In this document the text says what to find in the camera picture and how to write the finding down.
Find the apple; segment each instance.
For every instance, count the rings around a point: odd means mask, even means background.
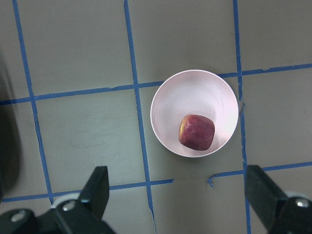
[[[204,116],[187,115],[179,128],[179,141],[193,150],[208,150],[215,135],[214,122]]]

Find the bowl rim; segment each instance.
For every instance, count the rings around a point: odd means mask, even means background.
[[[153,109],[154,100],[155,100],[155,98],[156,98],[158,92],[160,91],[161,87],[164,86],[169,80],[171,80],[172,78],[174,78],[174,77],[176,77],[176,76],[178,76],[178,75],[180,75],[180,74],[182,74],[182,73],[193,72],[193,71],[208,73],[208,74],[210,74],[210,75],[213,75],[213,76],[219,78],[221,81],[223,81],[223,82],[226,84],[226,86],[229,88],[229,90],[233,93],[234,97],[236,97],[234,91],[233,91],[232,88],[229,86],[229,84],[228,84],[227,82],[225,82],[224,79],[222,79],[222,78],[221,78],[220,76],[218,76],[217,74],[214,74],[214,73],[212,73],[212,72],[205,71],[205,70],[200,70],[200,69],[190,69],[190,70],[185,70],[185,71],[178,72],[178,73],[172,75],[171,77],[169,77],[168,79],[166,79],[166,80],[159,86],[159,88],[157,89],[156,93],[154,94],[154,97],[153,97],[153,100],[152,100],[152,103],[151,103],[151,107],[150,107],[150,121],[151,121],[151,126],[152,126],[152,129],[153,129],[153,132],[154,132],[155,136],[157,137],[157,139],[159,140],[159,142],[160,142],[166,149],[168,149],[169,151],[173,152],[173,153],[176,154],[176,155],[180,155],[180,156],[183,156],[183,157],[190,157],[190,158],[208,156],[208,155],[211,155],[211,154],[215,153],[216,151],[220,150],[220,149],[221,149],[226,143],[228,143],[228,141],[232,138],[232,136],[233,136],[233,134],[234,134],[234,132],[235,132],[235,129],[236,129],[236,127],[237,127],[237,124],[238,124],[238,102],[237,102],[237,98],[235,98],[236,103],[237,103],[237,105],[236,105],[236,107],[237,107],[237,115],[236,115],[236,117],[235,117],[235,119],[236,119],[236,121],[235,121],[235,122],[236,122],[236,125],[235,125],[235,128],[234,128],[234,131],[232,132],[232,134],[230,135],[230,137],[224,142],[224,144],[222,144],[222,145],[221,145],[219,148],[217,148],[216,150],[214,150],[214,151],[212,151],[212,152],[210,152],[210,153],[208,153],[208,154],[204,154],[204,155],[199,155],[199,156],[188,156],[188,155],[185,155],[185,154],[177,153],[176,151],[174,151],[174,150],[172,150],[172,149],[169,149],[169,148],[162,142],[162,140],[158,137],[158,135],[157,135],[157,133],[156,133],[156,131],[155,131],[155,129],[154,129],[154,125],[153,125],[152,109]]]

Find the blue tape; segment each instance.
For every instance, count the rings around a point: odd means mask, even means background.
[[[126,19],[127,33],[128,33],[128,42],[129,42],[129,49],[130,49],[130,59],[131,59],[131,66],[132,66],[133,82],[134,82],[134,86],[135,86],[136,110],[137,110],[137,118],[138,118],[139,132],[140,132],[140,140],[141,140],[141,146],[142,146],[143,165],[144,165],[144,173],[145,173],[145,180],[146,180],[146,190],[147,190],[148,205],[149,205],[149,208],[150,208],[150,210],[152,212],[152,217],[153,217],[154,226],[155,226],[155,232],[156,232],[156,223],[155,223],[155,216],[154,216],[154,206],[153,206],[153,199],[152,199],[152,190],[151,190],[151,184],[150,184],[150,174],[149,174],[149,168],[148,168],[146,145],[145,145],[145,136],[144,136],[144,128],[143,128],[143,120],[142,120],[140,93],[139,93],[139,86],[138,86],[138,79],[137,79],[137,66],[136,66],[135,50],[134,50],[134,44],[133,44],[133,38],[132,38],[130,13],[129,13],[129,6],[128,6],[128,1],[127,0],[124,1],[124,10],[125,10],[125,19]]]
[[[236,64],[237,64],[237,81],[238,81],[238,99],[241,101],[243,99],[243,78],[242,78],[242,65],[240,56],[240,39],[239,39],[239,27],[238,27],[238,3],[237,0],[233,0],[233,13],[234,13],[234,31],[235,31],[235,49],[236,49]],[[242,157],[243,157],[243,171],[244,171],[244,183],[246,179],[246,169],[247,169],[247,155],[246,155],[246,134],[245,134],[245,116],[244,107],[240,115],[240,132],[242,141]],[[245,210],[246,210],[246,229],[247,234],[251,234],[250,226],[250,208],[249,202],[245,198]]]
[[[22,97],[22,98],[17,98],[17,99],[12,99],[12,100],[4,100],[4,101],[0,101],[0,106],[11,105],[15,103],[29,102],[29,101],[30,101],[30,97]]]
[[[223,74],[217,74],[221,78],[231,78],[231,77],[237,77],[238,73],[223,73]]]
[[[12,4],[13,4],[13,9],[14,9],[14,14],[15,14],[16,27],[17,27],[18,34],[19,34],[20,51],[21,51],[23,65],[24,65],[27,88],[28,88],[28,92],[29,92],[29,96],[30,96],[32,109],[33,109],[34,122],[35,122],[35,128],[36,128],[38,143],[39,143],[39,152],[40,152],[40,157],[41,157],[41,162],[42,162],[42,168],[43,168],[45,183],[46,183],[49,199],[50,199],[51,203],[53,203],[51,184],[50,184],[48,168],[47,168],[47,164],[46,164],[46,160],[45,160],[45,154],[44,154],[44,150],[43,150],[43,143],[42,143],[41,132],[40,132],[40,127],[39,127],[39,122],[38,122],[38,115],[37,115],[37,106],[36,106],[36,102],[34,99],[34,93],[32,90],[32,83],[31,83],[31,79],[30,79],[30,73],[29,73],[27,55],[26,55],[26,50],[25,50],[23,32],[22,32],[21,23],[20,23],[20,14],[19,14],[17,0],[12,0]]]
[[[292,71],[292,70],[307,69],[307,68],[312,68],[312,63],[293,65],[293,66],[284,66],[284,67],[272,67],[268,70],[255,69],[255,70],[243,71],[242,75],[244,76],[256,75],[256,74],[269,73],[269,72]]]
[[[243,174],[244,174],[244,170],[231,171],[231,172],[221,172],[221,173],[213,174],[212,176],[210,176],[207,179],[207,182],[213,188],[214,187],[213,180],[214,180],[215,177],[236,176],[236,175],[243,175]]]
[[[133,183],[133,184],[115,185],[115,186],[110,186],[109,189],[110,190],[130,189],[130,188],[143,187],[143,186],[146,186],[145,182]]]
[[[280,165],[280,166],[271,166],[271,167],[264,167],[262,169],[267,172],[267,171],[276,171],[276,170],[309,167],[309,166],[312,166],[312,162],[301,162],[301,163],[293,163],[293,164]]]
[[[86,89],[86,90],[77,90],[77,91],[69,91],[63,93],[56,93],[56,94],[44,94],[35,96],[35,100],[43,100],[43,99],[50,99],[50,98],[62,98],[62,97],[69,97],[74,95],[85,95],[85,94],[97,94],[97,93],[105,93],[105,92],[112,92],[112,91],[120,91],[120,90],[127,90],[133,89],[134,85],[121,85],[114,88],[97,88],[97,89]]]
[[[151,181],[151,185],[158,185],[158,184],[171,184],[174,182],[174,179],[164,179],[164,180],[156,180]]]
[[[137,84],[137,86],[138,88],[155,87],[155,86],[161,86],[163,82],[164,81],[141,83],[141,84]]]
[[[246,211],[246,226],[247,226],[247,233],[251,234],[252,229],[251,229],[251,222],[250,222],[250,205],[249,201],[247,198],[245,198],[245,211]]]
[[[74,190],[74,191],[66,191],[66,192],[60,192],[60,193],[53,193],[53,197],[56,196],[64,196],[67,194],[76,194],[76,193],[81,193],[81,190]]]
[[[40,199],[40,198],[48,198],[48,197],[49,197],[48,194],[17,196],[17,197],[4,198],[2,202],[25,201],[25,200],[34,200],[34,199]]]

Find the metal screw head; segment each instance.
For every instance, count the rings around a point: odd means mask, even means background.
[[[298,199],[296,199],[295,202],[296,202],[297,206],[303,207],[303,208],[307,208],[310,205],[309,201],[304,199],[304,198],[298,198]]]
[[[20,210],[18,213],[11,217],[12,222],[18,222],[25,217],[26,212],[24,210]]]
[[[74,200],[71,200],[63,206],[63,210],[64,211],[70,211],[75,207],[75,204],[76,204],[76,202]]]

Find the white bowl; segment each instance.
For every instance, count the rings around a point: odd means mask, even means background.
[[[185,157],[201,157],[216,152],[229,141],[237,125],[238,104],[222,78],[203,70],[187,70],[159,87],[150,114],[153,131],[168,150]],[[191,114],[214,122],[214,139],[208,150],[192,150],[178,140],[181,120]]]

